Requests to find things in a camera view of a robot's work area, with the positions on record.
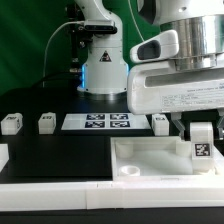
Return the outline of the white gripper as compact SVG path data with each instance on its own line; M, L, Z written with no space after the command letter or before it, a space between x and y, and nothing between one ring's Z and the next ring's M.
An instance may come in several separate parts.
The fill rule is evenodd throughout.
M184 111L218 109L217 132L224 139L224 68L177 72L171 61L135 66L128 77L127 104L133 114L172 113L184 139Z

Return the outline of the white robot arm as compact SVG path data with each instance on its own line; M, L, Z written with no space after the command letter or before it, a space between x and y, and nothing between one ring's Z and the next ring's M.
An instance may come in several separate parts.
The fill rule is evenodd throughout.
M134 114L169 113L185 129L185 111L216 109L224 138L224 0L136 0L139 15L160 33L132 47L123 59L121 19L102 0L74 0L84 19L78 92L95 99L125 94Z

